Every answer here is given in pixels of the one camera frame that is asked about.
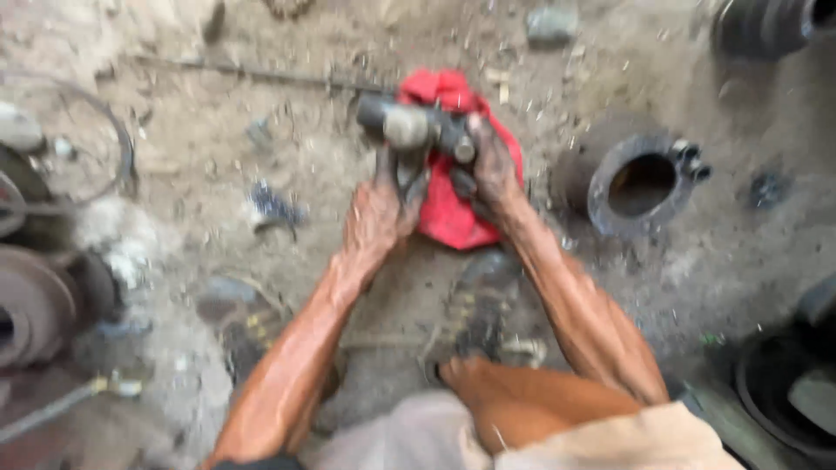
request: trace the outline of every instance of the red rag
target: red rag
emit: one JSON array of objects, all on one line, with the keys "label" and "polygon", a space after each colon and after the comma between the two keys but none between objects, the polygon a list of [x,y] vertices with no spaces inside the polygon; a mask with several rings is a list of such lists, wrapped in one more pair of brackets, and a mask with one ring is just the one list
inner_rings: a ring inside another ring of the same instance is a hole
[{"label": "red rag", "polygon": [[[477,112],[487,117],[499,138],[508,147],[508,152],[517,165],[517,180],[520,186],[523,185],[523,154],[517,140],[491,114],[487,101],[467,86],[464,74],[456,70],[442,70],[438,73],[418,70],[400,84],[398,100],[403,103],[426,105],[440,102],[445,111]],[[453,157],[433,151],[427,159],[427,165],[431,169],[430,187],[421,208],[418,230],[427,237],[457,250],[498,242],[499,231],[490,222],[477,216],[470,202],[459,198],[453,191],[450,181]]]}]

